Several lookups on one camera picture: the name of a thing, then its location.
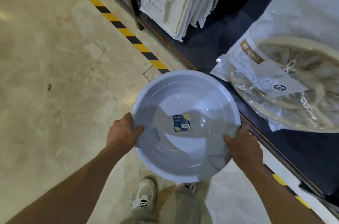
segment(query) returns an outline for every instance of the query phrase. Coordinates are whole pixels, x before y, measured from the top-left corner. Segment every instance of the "hand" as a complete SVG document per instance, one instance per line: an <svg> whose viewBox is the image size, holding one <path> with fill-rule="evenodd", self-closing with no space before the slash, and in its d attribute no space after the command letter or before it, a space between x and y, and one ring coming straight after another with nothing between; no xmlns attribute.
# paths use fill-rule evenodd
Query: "hand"
<svg viewBox="0 0 339 224"><path fill-rule="evenodd" d="M241 125L236 140L228 135L222 137L234 162L246 175L252 170L263 167L262 150L256 137L249 133L248 125Z"/></svg>
<svg viewBox="0 0 339 224"><path fill-rule="evenodd" d="M106 145L114 146L126 154L135 146L144 130L143 125L133 128L133 119L128 112L122 119L113 122L107 134Z"/></svg>

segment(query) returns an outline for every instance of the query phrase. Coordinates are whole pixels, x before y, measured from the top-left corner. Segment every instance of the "shoe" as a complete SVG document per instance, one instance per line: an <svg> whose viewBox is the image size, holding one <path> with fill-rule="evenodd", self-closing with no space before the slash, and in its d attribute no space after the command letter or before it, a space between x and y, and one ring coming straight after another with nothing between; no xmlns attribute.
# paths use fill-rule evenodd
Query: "shoe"
<svg viewBox="0 0 339 224"><path fill-rule="evenodd" d="M152 211L156 197L156 186L152 179L143 179L132 198L132 209L144 207Z"/></svg>
<svg viewBox="0 0 339 224"><path fill-rule="evenodd" d="M197 188L198 188L198 182L182 183L181 185L188 188L189 190L192 190L193 193L195 193L197 191Z"/></svg>

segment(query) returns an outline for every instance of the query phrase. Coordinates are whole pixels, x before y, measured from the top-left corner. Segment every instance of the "khaki pants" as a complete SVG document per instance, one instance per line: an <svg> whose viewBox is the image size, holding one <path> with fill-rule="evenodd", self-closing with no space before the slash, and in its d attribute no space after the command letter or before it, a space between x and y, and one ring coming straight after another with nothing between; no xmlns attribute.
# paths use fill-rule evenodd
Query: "khaki pants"
<svg viewBox="0 0 339 224"><path fill-rule="evenodd" d="M167 223L172 224L199 224L199 206L191 190L178 187L164 203L161 211L165 212ZM157 224L158 219L143 207L133 209L120 224Z"/></svg>

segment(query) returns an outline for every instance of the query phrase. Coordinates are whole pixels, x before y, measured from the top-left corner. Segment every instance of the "leg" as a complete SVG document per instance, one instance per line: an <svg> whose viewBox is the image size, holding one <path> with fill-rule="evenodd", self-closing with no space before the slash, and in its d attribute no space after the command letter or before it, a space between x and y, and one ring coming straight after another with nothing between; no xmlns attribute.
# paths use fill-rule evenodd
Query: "leg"
<svg viewBox="0 0 339 224"><path fill-rule="evenodd" d="M120 224L157 224L157 218L151 213L155 198L154 181L143 179L134 192L130 214Z"/></svg>
<svg viewBox="0 0 339 224"><path fill-rule="evenodd" d="M194 197L197 185L198 183L184 183L176 187L161 209L161 220L175 224L199 224L200 211Z"/></svg>

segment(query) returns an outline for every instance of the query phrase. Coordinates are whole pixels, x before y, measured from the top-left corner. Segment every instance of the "marble floor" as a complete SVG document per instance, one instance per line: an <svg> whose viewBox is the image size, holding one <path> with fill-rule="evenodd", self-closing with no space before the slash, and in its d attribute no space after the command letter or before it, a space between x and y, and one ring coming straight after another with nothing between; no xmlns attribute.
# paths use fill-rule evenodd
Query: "marble floor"
<svg viewBox="0 0 339 224"><path fill-rule="evenodd" d="M100 0L169 70L184 69L114 1ZM108 128L130 111L160 73L88 0L0 0L0 223L91 160ZM297 190L269 152L265 161ZM174 183L151 172L135 150L115 166L88 223L118 223L146 175L158 181L160 209ZM311 196L302 198L334 218ZM203 223L270 223L250 182L230 162L197 194Z"/></svg>

